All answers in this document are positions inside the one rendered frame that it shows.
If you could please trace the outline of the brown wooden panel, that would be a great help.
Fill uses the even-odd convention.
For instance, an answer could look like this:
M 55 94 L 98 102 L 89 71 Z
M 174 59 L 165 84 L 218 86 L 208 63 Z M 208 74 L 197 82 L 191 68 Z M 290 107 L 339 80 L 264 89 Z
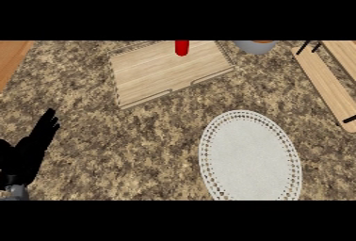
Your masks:
M 0 40 L 0 92 L 32 45 L 32 40 Z

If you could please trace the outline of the wooden tiered shelf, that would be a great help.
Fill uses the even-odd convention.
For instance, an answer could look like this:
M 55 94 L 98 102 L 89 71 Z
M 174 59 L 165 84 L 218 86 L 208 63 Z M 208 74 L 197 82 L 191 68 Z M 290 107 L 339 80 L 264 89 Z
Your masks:
M 348 133 L 356 133 L 356 101 L 315 53 L 321 46 L 356 81 L 356 40 L 321 40 L 314 48 L 304 42 L 290 49 L 296 63 L 309 79 L 320 98 L 338 124 Z

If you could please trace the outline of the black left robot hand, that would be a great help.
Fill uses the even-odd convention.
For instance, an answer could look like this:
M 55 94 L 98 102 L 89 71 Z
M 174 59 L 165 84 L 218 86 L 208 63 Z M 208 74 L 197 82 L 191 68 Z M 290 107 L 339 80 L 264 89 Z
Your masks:
M 0 190 L 10 185 L 27 186 L 33 181 L 57 129 L 55 110 L 48 108 L 14 146 L 0 138 Z

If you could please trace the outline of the grey pot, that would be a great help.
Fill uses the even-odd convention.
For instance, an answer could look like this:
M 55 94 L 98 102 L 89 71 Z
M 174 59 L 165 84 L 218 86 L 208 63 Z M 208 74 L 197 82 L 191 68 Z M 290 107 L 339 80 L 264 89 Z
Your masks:
M 276 45 L 276 40 L 236 40 L 236 47 L 247 54 L 262 55 Z

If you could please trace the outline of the pale wooden tray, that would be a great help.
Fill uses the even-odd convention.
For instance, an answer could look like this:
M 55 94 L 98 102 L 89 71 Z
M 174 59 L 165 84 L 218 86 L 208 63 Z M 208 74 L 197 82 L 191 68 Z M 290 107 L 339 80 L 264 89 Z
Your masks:
M 112 55 L 109 67 L 116 104 L 125 109 L 230 72 L 233 62 L 213 40 L 191 40 L 185 56 L 175 54 L 175 43 L 162 40 L 143 41 Z

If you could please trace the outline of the red bottle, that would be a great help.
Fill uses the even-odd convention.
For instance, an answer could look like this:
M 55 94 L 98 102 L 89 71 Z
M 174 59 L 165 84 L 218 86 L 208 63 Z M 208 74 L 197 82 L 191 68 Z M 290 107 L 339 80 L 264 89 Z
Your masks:
M 175 54 L 178 56 L 185 56 L 188 52 L 188 41 L 187 40 L 177 40 L 175 41 Z

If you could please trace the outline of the white oval placemat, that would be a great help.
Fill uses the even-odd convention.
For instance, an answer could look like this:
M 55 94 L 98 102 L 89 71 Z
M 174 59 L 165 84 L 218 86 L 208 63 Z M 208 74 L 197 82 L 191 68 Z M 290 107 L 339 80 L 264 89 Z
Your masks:
M 202 131 L 199 168 L 215 201 L 295 201 L 301 190 L 296 149 L 261 114 L 231 110 Z

